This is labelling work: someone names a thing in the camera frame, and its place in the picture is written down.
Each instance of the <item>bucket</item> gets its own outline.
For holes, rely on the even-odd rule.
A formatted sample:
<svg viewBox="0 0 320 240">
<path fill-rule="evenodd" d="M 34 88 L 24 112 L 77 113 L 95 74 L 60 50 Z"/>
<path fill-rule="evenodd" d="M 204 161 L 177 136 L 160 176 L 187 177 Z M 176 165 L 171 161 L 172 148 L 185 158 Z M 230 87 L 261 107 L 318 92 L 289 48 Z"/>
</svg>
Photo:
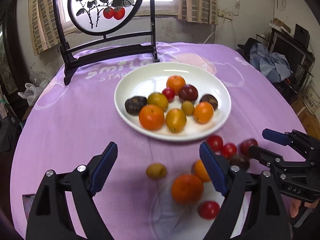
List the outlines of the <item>bucket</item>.
<svg viewBox="0 0 320 240">
<path fill-rule="evenodd" d="M 315 114 L 320 106 L 320 90 L 312 81 L 306 89 L 303 104 L 311 114 Z"/>
</svg>

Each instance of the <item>purple tablecloth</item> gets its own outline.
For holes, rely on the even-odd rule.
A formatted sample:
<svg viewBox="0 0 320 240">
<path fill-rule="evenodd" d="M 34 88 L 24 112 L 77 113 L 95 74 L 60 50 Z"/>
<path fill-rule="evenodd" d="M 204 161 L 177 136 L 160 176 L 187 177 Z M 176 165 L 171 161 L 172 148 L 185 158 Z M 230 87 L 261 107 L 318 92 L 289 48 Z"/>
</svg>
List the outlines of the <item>purple tablecloth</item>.
<svg viewBox="0 0 320 240">
<path fill-rule="evenodd" d="M 281 154 L 285 160 L 303 161 L 291 148 L 262 138 L 265 128 L 279 132 L 304 129 L 272 84 L 236 51 L 221 45 L 185 43 L 157 43 L 157 49 L 162 62 L 196 65 L 224 82 L 232 110 L 217 134 L 225 142 L 238 145 L 247 138 L 256 138 L 261 147 Z M 47 170 L 70 172 L 114 141 L 118 144 L 118 159 L 94 202 L 115 239 L 157 239 L 153 230 L 157 221 L 150 217 L 153 199 L 159 188 L 190 171 L 199 158 L 200 142 L 157 141 L 131 129 L 118 116 L 113 103 L 116 85 L 131 70 L 151 62 L 151 55 L 146 54 L 86 65 L 76 71 L 66 87 L 61 68 L 50 82 L 28 117 L 12 164 L 12 217 L 23 237 L 27 221 L 22 195 L 35 193 Z M 145 169 L 153 162 L 167 167 L 166 179 L 154 182 L 146 177 Z M 251 160 L 249 172 L 265 169 Z M 70 194 L 67 197 L 75 229 L 84 236 Z"/>
</svg>

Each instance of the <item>black wooden frame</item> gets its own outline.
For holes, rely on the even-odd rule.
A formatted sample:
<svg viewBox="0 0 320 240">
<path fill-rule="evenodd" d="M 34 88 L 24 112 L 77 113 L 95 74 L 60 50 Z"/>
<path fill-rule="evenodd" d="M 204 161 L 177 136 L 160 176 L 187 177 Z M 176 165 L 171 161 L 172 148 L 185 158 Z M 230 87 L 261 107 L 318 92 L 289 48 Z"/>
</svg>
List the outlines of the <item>black wooden frame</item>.
<svg viewBox="0 0 320 240">
<path fill-rule="evenodd" d="M 70 10 L 70 0 L 68 0 L 68 10 Z M 76 70 L 87 64 L 95 63 L 98 61 L 106 60 L 106 59 L 111 59 L 111 58 L 116 58 L 116 57 L 123 57 L 123 56 L 129 56 L 129 55 L 136 55 L 136 54 L 144 54 L 144 53 L 151 53 L 154 59 L 154 62 L 159 62 L 158 56 L 157 56 L 157 50 L 156 50 L 156 17 L 155 17 L 155 0 L 150 0 L 150 25 L 151 25 L 151 31 L 146 31 L 146 32 L 137 32 L 137 33 L 128 33 L 124 35 L 119 35 L 119 36 L 113 36 L 113 37 L 108 37 L 107 34 L 110 34 L 120 28 L 122 28 L 125 24 L 127 24 L 132 17 L 136 14 L 138 11 L 142 0 L 137 0 L 134 8 L 132 9 L 131 13 L 128 15 L 128 17 L 117 27 L 106 31 L 104 33 L 89 33 L 86 30 L 83 30 L 82 28 L 79 28 L 78 25 L 76 27 L 81 30 L 84 33 L 87 33 L 89 35 L 103 35 L 103 39 L 99 39 L 96 41 L 88 42 L 79 46 L 76 46 L 74 48 L 70 48 L 69 43 L 66 41 L 66 38 L 63 33 L 63 28 L 61 24 L 61 19 L 60 19 L 60 12 L 59 12 L 59 5 L 58 5 L 58 0 L 52 0 L 53 2 L 53 10 L 54 10 L 54 17 L 56 20 L 56 25 L 57 25 L 57 30 L 61 42 L 60 46 L 60 52 L 63 58 L 63 61 L 65 63 L 65 68 L 64 68 L 64 83 L 65 85 L 70 84 L 71 78 L 73 74 L 76 72 Z M 94 52 L 92 54 L 84 55 L 82 57 L 79 57 L 78 59 L 74 58 L 72 53 L 80 50 L 87 48 L 89 46 L 105 43 L 108 41 L 115 41 L 115 40 L 120 40 L 120 39 L 125 39 L 125 38 L 132 38 L 132 37 L 140 37 L 140 36 L 150 36 L 151 37 L 151 45 L 144 45 L 142 46 L 141 44 L 134 44 L 134 45 L 127 45 L 127 46 L 121 46 L 113 49 L 106 49 L 103 51 L 98 51 Z"/>
<path fill-rule="evenodd" d="M 3 28 L 4 51 L 17 90 L 9 94 L 1 76 L 0 85 L 13 111 L 22 119 L 29 105 L 25 99 L 18 95 L 18 92 L 26 90 L 25 83 L 29 83 L 30 79 L 19 43 L 17 0 L 12 1 L 0 22 Z"/>
</svg>

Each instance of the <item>screw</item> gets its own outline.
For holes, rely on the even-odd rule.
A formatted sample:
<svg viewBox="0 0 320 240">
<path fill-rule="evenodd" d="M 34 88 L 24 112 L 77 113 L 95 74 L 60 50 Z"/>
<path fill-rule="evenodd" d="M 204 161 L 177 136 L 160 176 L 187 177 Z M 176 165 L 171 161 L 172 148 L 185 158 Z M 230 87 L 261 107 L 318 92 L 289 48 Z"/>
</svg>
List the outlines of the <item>screw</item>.
<svg viewBox="0 0 320 240">
<path fill-rule="evenodd" d="M 263 171 L 262 174 L 263 174 L 264 176 L 266 176 L 266 177 L 270 177 L 270 176 L 271 176 L 270 171 Z"/>
<path fill-rule="evenodd" d="M 85 165 L 80 165 L 80 166 L 78 166 L 77 170 L 78 170 L 79 172 L 83 172 L 83 171 L 85 171 L 86 168 L 87 168 L 87 167 L 86 167 Z"/>
<path fill-rule="evenodd" d="M 53 170 L 48 170 L 45 174 L 46 176 L 50 177 L 53 175 Z"/>
<path fill-rule="evenodd" d="M 234 172 L 238 172 L 240 170 L 240 168 L 236 165 L 231 166 L 231 170 Z"/>
</svg>

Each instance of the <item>beige curtain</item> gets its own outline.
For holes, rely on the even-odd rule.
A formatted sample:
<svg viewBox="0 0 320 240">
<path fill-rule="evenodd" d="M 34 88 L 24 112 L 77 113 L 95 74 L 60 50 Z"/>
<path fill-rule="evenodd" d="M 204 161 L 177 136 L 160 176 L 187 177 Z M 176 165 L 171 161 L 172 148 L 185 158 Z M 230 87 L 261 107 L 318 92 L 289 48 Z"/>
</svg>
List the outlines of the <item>beige curtain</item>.
<svg viewBox="0 0 320 240">
<path fill-rule="evenodd" d="M 52 0 L 29 0 L 29 28 L 35 55 L 60 43 Z"/>
<path fill-rule="evenodd" d="M 178 19 L 188 22 L 217 24 L 217 0 L 179 0 Z"/>
</svg>

